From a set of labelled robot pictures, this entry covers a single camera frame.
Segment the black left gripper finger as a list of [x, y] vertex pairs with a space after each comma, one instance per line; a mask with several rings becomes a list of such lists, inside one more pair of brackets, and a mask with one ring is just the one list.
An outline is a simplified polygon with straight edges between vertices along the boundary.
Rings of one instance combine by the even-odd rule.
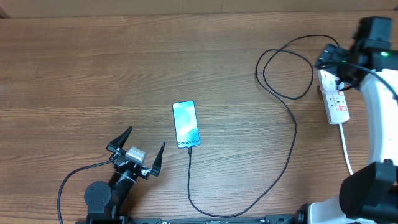
[[160, 150], [152, 164], [152, 169], [150, 171], [150, 174], [153, 176], [158, 177], [161, 172], [162, 157], [163, 157], [164, 149], [165, 149], [165, 142], [162, 143]]
[[120, 149], [122, 149], [131, 131], [132, 131], [132, 126], [128, 127], [127, 130], [125, 130], [125, 132], [123, 132], [121, 135], [110, 141], [106, 146], [106, 149], [108, 151], [119, 151]]

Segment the blue Galaxy smartphone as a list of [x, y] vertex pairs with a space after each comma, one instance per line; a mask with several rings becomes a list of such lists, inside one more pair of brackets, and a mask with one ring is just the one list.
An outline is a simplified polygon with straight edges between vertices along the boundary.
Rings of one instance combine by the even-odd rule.
[[196, 147], [201, 144], [194, 101], [181, 101], [172, 105], [177, 147]]

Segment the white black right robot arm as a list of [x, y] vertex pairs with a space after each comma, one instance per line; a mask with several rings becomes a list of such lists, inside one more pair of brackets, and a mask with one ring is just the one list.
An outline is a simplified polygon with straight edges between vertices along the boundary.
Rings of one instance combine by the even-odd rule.
[[328, 44], [315, 67], [328, 121], [347, 115], [343, 95], [350, 88], [364, 97], [369, 128], [365, 167], [342, 182], [339, 195], [302, 206], [286, 223], [397, 223], [397, 51], [391, 49], [392, 19], [360, 19], [346, 50]]

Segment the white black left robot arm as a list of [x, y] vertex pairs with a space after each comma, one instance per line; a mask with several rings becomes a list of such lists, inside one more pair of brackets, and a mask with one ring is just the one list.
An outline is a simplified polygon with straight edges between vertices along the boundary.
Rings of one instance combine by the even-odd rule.
[[135, 147], [124, 150], [132, 127], [128, 127], [125, 132], [113, 139], [106, 146], [106, 150], [111, 152], [109, 160], [78, 168], [70, 172], [62, 181], [57, 196], [57, 214], [60, 223], [63, 223], [61, 196], [67, 180], [77, 172], [92, 169], [107, 164], [112, 164], [114, 173], [108, 182], [96, 181], [91, 183], [85, 190], [84, 200], [87, 205], [87, 216], [85, 223], [133, 223], [129, 215], [123, 215], [123, 208], [126, 199], [138, 178], [148, 179], [150, 175], [159, 176], [162, 167], [162, 156], [165, 143], [149, 168], [144, 165], [146, 153]]

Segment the white charger plug adapter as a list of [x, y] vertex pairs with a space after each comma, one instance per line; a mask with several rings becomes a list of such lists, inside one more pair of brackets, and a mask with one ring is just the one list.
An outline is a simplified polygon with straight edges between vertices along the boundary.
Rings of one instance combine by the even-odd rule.
[[332, 92], [336, 92], [342, 90], [345, 87], [345, 84], [336, 76], [321, 76], [320, 79], [320, 90], [323, 94], [329, 94]]

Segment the white power strip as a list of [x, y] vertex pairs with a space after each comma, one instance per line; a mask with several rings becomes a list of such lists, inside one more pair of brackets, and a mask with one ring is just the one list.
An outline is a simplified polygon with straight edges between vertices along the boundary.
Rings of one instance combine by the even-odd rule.
[[[321, 76], [330, 77], [332, 75], [326, 70], [318, 70], [319, 84]], [[350, 120], [348, 105], [343, 91], [339, 90], [326, 95], [322, 93], [322, 97], [329, 124], [340, 125]]]

